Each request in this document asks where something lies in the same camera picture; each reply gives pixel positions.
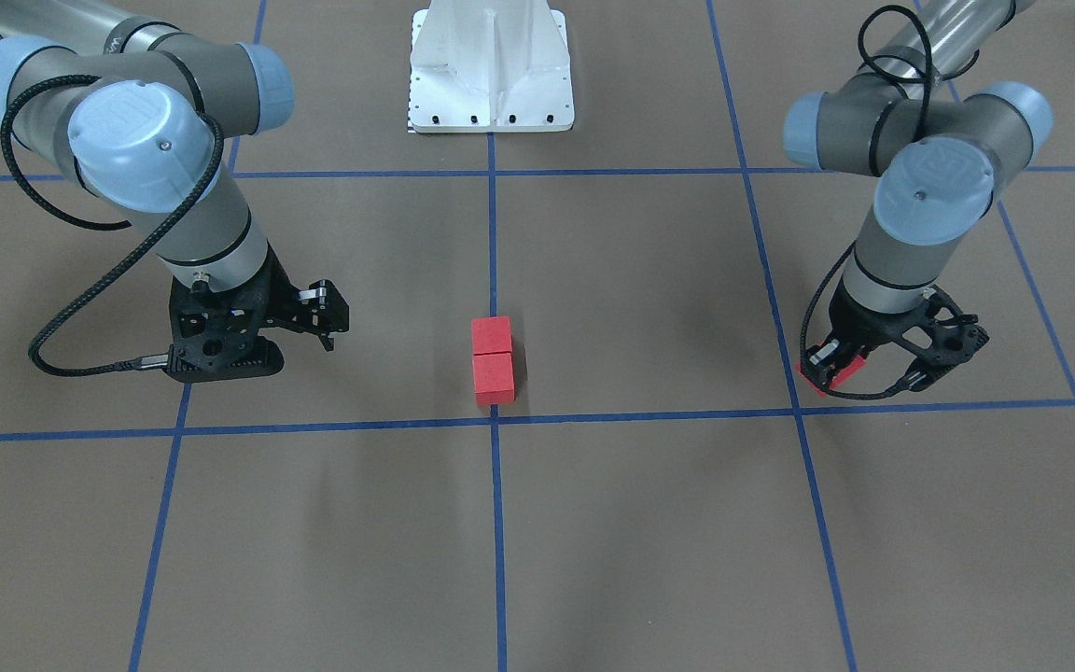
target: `robotic arm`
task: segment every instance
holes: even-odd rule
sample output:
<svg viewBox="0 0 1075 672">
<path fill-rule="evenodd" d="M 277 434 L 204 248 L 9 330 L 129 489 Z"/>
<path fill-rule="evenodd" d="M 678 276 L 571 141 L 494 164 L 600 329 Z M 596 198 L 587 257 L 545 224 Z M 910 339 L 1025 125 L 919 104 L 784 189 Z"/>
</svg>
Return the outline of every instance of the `robotic arm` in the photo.
<svg viewBox="0 0 1075 672">
<path fill-rule="evenodd" d="M 346 301 L 328 280 L 291 284 L 220 166 L 225 138 L 269 131 L 291 111 L 293 83 L 266 46 L 219 46 L 94 0 L 0 0 L 0 126 L 12 174 L 66 221 L 145 234 L 35 337 L 32 361 L 55 375 L 161 369 L 200 383 L 281 371 L 262 328 L 313 333 L 333 349 L 333 333 L 349 327 Z M 12 135 L 127 220 L 98 225 L 53 208 L 18 171 Z M 82 370 L 44 362 L 44 341 L 148 248 L 173 275 L 167 353 Z"/>
<path fill-rule="evenodd" d="M 922 14 L 883 8 L 861 27 L 863 68 L 837 92 L 808 94 L 790 108 L 782 137 L 794 162 L 880 176 L 857 241 L 803 319 L 801 372 L 820 392 L 879 400 L 926 390 L 989 341 L 976 315 L 963 314 L 935 281 L 964 234 L 1036 156 L 1052 114 L 1040 92 L 1019 82 L 1000 82 L 963 102 L 930 96 L 1033 3 L 931 0 Z M 904 14 L 913 25 L 871 56 L 863 38 L 885 12 Z M 831 332 L 807 347 L 811 312 L 841 264 L 828 310 Z M 914 328 L 931 344 L 909 341 L 905 333 Z M 915 356 L 891 387 L 877 395 L 833 390 L 888 343 Z"/>
</svg>

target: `blue joint cap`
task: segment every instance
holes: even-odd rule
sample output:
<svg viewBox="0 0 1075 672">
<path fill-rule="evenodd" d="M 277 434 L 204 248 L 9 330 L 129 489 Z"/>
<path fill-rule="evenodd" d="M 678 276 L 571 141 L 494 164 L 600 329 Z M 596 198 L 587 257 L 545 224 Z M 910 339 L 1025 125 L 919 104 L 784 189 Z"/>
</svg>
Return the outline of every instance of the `blue joint cap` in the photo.
<svg viewBox="0 0 1075 672">
<path fill-rule="evenodd" d="M 12 38 L 0 39 L 0 126 L 3 124 L 3 115 L 8 112 L 8 103 L 10 102 L 8 97 L 11 96 L 11 85 L 18 69 L 27 62 L 27 59 L 44 49 L 52 49 L 52 47 L 72 52 L 63 44 L 34 34 L 16 34 Z"/>
<path fill-rule="evenodd" d="M 806 94 L 786 112 L 782 148 L 786 157 L 804 167 L 819 166 L 819 105 L 823 94 Z"/>
<path fill-rule="evenodd" d="M 1022 82 L 998 82 L 981 90 L 980 95 L 997 96 L 1009 102 L 1015 110 L 1019 110 L 1022 119 L 1027 120 L 1028 128 L 1031 129 L 1031 160 L 1034 160 L 1052 132 L 1055 119 L 1048 98 L 1044 98 L 1043 94 Z"/>
<path fill-rule="evenodd" d="M 973 228 L 993 196 L 993 165 L 964 140 L 933 137 L 907 145 L 873 195 L 878 225 L 908 245 L 940 245 Z"/>
<path fill-rule="evenodd" d="M 256 72 L 256 89 L 259 90 L 259 124 L 256 132 L 285 126 L 286 120 L 293 115 L 296 101 L 293 77 L 289 75 L 289 68 L 268 46 L 243 42 L 239 45 L 247 52 L 252 69 Z"/>
<path fill-rule="evenodd" d="M 210 165 L 214 133 L 163 84 L 116 82 L 77 103 L 69 145 L 99 195 L 141 213 L 171 213 Z M 217 183 L 210 182 L 205 197 Z"/>
</svg>

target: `brown floor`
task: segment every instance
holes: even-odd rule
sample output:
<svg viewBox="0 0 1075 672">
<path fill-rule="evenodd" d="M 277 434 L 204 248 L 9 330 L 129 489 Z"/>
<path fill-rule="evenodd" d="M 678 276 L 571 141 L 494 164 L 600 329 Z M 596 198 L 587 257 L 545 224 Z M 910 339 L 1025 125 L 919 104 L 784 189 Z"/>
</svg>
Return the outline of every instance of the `brown floor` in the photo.
<svg viewBox="0 0 1075 672">
<path fill-rule="evenodd" d="M 576 127 L 494 138 L 405 132 L 418 0 L 119 3 L 285 57 L 293 118 L 234 168 L 353 330 L 273 335 L 272 378 L 46 377 L 32 332 L 135 238 L 0 156 L 0 672 L 1075 669 L 1075 0 L 942 94 L 1027 82 L 1057 128 L 942 277 L 993 341 L 884 404 L 785 366 L 874 181 L 780 141 L 880 0 L 563 0 Z M 146 259 L 48 357 L 166 348 L 167 285 Z M 493 311 L 525 383 L 489 412 Z"/>
</svg>

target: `blue grid line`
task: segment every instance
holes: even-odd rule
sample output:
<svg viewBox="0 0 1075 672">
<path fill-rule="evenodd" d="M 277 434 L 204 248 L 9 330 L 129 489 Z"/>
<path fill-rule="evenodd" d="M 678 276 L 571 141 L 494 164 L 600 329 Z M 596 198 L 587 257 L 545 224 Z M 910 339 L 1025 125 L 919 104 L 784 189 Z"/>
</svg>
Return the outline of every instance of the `blue grid line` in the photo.
<svg viewBox="0 0 1075 672">
<path fill-rule="evenodd" d="M 227 157 L 227 170 L 230 170 L 231 175 L 234 175 L 235 162 L 239 161 L 240 141 L 243 141 L 243 138 L 231 138 L 230 140 L 230 156 Z"/>
<path fill-rule="evenodd" d="M 496 133 L 487 133 L 487 285 L 489 315 L 497 317 Z M 507 602 L 504 582 L 504 503 L 500 489 L 500 406 L 491 404 L 491 534 L 496 544 L 496 668 L 508 670 Z"/>
<path fill-rule="evenodd" d="M 1006 204 L 1002 201 L 998 202 L 998 212 L 1002 216 L 1002 225 L 1006 227 L 1006 234 L 1010 238 L 1010 245 L 1015 247 L 1015 255 L 1019 258 L 1019 267 L 1022 269 L 1022 275 L 1028 281 L 1028 287 L 1031 289 L 1031 295 L 1036 301 L 1036 309 L 1040 309 L 1040 317 L 1044 321 L 1044 327 L 1048 330 L 1048 337 L 1052 342 L 1052 348 L 1057 351 L 1057 359 L 1061 369 L 1064 372 L 1064 378 L 1067 380 L 1067 386 L 1072 390 L 1072 398 L 1075 399 L 1075 375 L 1072 375 L 1072 368 L 1067 363 L 1067 356 L 1064 354 L 1064 347 L 1061 344 L 1061 340 L 1057 335 L 1057 328 L 1052 325 L 1052 318 L 1048 312 L 1048 306 L 1045 305 L 1043 296 L 1040 292 L 1040 286 L 1036 285 L 1036 277 L 1034 277 L 1031 272 L 1031 266 L 1028 263 L 1028 256 L 1023 254 L 1022 246 L 1019 244 L 1019 238 L 1015 233 L 1015 226 L 1010 224 L 1010 215 L 1006 212 Z"/>
<path fill-rule="evenodd" d="M 986 410 L 1034 408 L 1075 408 L 1075 400 L 994 400 L 960 401 L 959 403 L 878 404 L 850 406 L 801 408 L 803 416 L 874 415 L 884 413 L 964 413 Z M 661 420 L 745 420 L 755 417 L 790 417 L 793 408 L 691 410 L 691 412 L 648 413 L 584 413 L 562 415 L 514 415 L 490 417 L 434 418 L 433 420 L 360 420 L 315 421 L 315 424 L 235 425 L 147 429 L 84 429 L 71 431 L 17 431 L 0 433 L 0 442 L 80 442 L 81 440 L 142 439 L 173 437 L 181 431 L 184 437 L 233 437 L 243 434 L 304 434 L 321 431 L 379 431 L 389 429 L 443 429 L 452 427 L 489 427 L 496 421 L 502 426 L 526 425 L 588 425 L 616 421 Z"/>
<path fill-rule="evenodd" d="M 264 38 L 266 14 L 268 14 L 268 0 L 259 0 L 259 11 L 256 13 L 256 33 L 252 34 L 253 44 L 259 44 Z"/>
<path fill-rule="evenodd" d="M 742 172 L 747 174 L 835 173 L 835 171 L 817 169 L 817 167 L 744 167 Z"/>
<path fill-rule="evenodd" d="M 487 177 L 486 170 L 289 170 L 240 171 L 236 180 L 342 180 L 358 177 Z"/>
<path fill-rule="evenodd" d="M 737 159 L 741 161 L 742 169 L 747 169 L 749 165 L 746 161 L 746 149 L 744 149 L 744 141 L 741 135 L 741 119 L 737 118 L 737 106 L 732 98 L 732 85 L 729 76 L 728 62 L 725 60 L 725 47 L 720 42 L 720 29 L 716 18 L 716 5 L 713 4 L 712 0 L 707 0 L 707 13 L 708 20 L 712 26 L 712 41 L 714 46 L 716 46 L 717 61 L 720 66 L 720 81 L 725 84 L 725 100 L 729 105 L 729 118 L 732 123 L 732 135 L 737 146 Z M 848 617 L 845 615 L 845 599 L 842 595 L 840 587 L 840 574 L 836 571 L 836 560 L 833 557 L 831 549 L 831 538 L 828 534 L 828 523 L 823 515 L 823 499 L 820 498 L 819 494 L 819 483 L 816 477 L 815 464 L 811 459 L 811 445 L 809 440 L 807 440 L 807 429 L 803 425 L 803 414 L 801 413 L 801 408 L 799 408 L 799 395 L 794 387 L 794 371 L 790 367 L 790 356 L 788 345 L 786 344 L 786 331 L 782 327 L 782 312 L 779 306 L 777 306 L 776 291 L 774 290 L 774 277 L 771 273 L 771 266 L 769 264 L 769 256 L 765 254 L 765 241 L 762 235 L 762 229 L 760 228 L 760 217 L 758 213 L 758 201 L 754 197 L 754 186 L 750 174 L 745 170 L 742 174 L 742 180 L 744 182 L 744 187 L 746 188 L 746 198 L 749 201 L 749 216 L 752 221 L 754 237 L 758 241 L 758 256 L 760 263 L 762 264 L 762 271 L 765 281 L 765 294 L 769 298 L 769 306 L 771 306 L 771 314 L 774 318 L 774 329 L 777 332 L 777 347 L 779 347 L 779 356 L 782 357 L 782 371 L 784 371 L 786 377 L 786 386 L 788 387 L 790 395 L 790 410 L 792 410 L 792 415 L 794 416 L 796 431 L 799 437 L 799 448 L 803 454 L 803 468 L 807 472 L 807 486 L 811 489 L 811 505 L 815 510 L 816 515 L 816 527 L 819 532 L 820 545 L 823 546 L 823 566 L 828 569 L 828 583 L 831 585 L 832 592 L 832 606 L 835 607 L 836 621 L 840 625 L 841 641 L 844 643 L 845 647 L 845 662 L 848 664 L 849 672 L 857 672 L 857 655 L 852 649 L 852 635 L 849 633 Z"/>
<path fill-rule="evenodd" d="M 602 421 L 742 420 L 750 417 L 789 417 L 788 408 L 741 410 L 690 410 L 690 412 L 583 413 L 567 415 L 513 415 L 499 418 L 500 425 L 584 425 Z"/>
<path fill-rule="evenodd" d="M 500 177 L 584 177 L 597 174 L 740 174 L 739 167 L 646 167 L 646 169 L 513 169 L 500 170 Z"/>
<path fill-rule="evenodd" d="M 185 416 L 188 414 L 188 397 L 192 386 L 185 384 L 181 392 L 181 408 L 176 412 L 176 430 L 172 438 L 172 447 L 168 451 L 168 467 L 166 483 L 160 494 L 160 512 L 157 514 L 157 528 L 152 537 L 152 554 L 148 556 L 148 570 L 144 578 L 144 596 L 140 599 L 140 616 L 135 623 L 135 639 L 131 642 L 131 662 L 128 672 L 138 672 L 140 656 L 144 653 L 144 637 L 148 629 L 148 613 L 152 610 L 152 594 L 157 586 L 157 569 L 160 566 L 160 549 L 163 546 L 163 532 L 168 523 L 168 503 L 172 501 L 172 485 L 176 478 L 176 462 L 181 459 L 181 429 L 185 427 Z"/>
<path fill-rule="evenodd" d="M 504 582 L 504 494 L 500 476 L 500 409 L 491 405 L 491 538 L 496 545 L 496 668 L 508 670 L 507 599 Z"/>
<path fill-rule="evenodd" d="M 441 429 L 447 427 L 486 427 L 486 417 L 454 417 L 448 420 L 361 420 L 303 421 L 295 425 L 233 425 L 226 427 L 187 427 L 187 437 L 235 437 L 242 434 L 305 434 L 311 431 L 377 431 L 385 429 Z"/>
</svg>

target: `red foam block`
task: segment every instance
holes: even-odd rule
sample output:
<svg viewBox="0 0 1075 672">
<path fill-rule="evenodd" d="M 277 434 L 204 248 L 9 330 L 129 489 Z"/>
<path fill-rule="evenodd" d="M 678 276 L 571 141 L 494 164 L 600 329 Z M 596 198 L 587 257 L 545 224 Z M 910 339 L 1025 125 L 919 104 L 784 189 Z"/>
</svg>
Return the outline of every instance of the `red foam block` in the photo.
<svg viewBox="0 0 1075 672">
<path fill-rule="evenodd" d="M 507 317 L 482 317 L 470 320 L 470 348 L 473 356 L 512 353 L 512 320 Z"/>
<path fill-rule="evenodd" d="M 511 404 L 517 399 L 513 382 L 513 354 L 494 353 L 472 358 L 475 403 L 482 406 Z"/>
</svg>

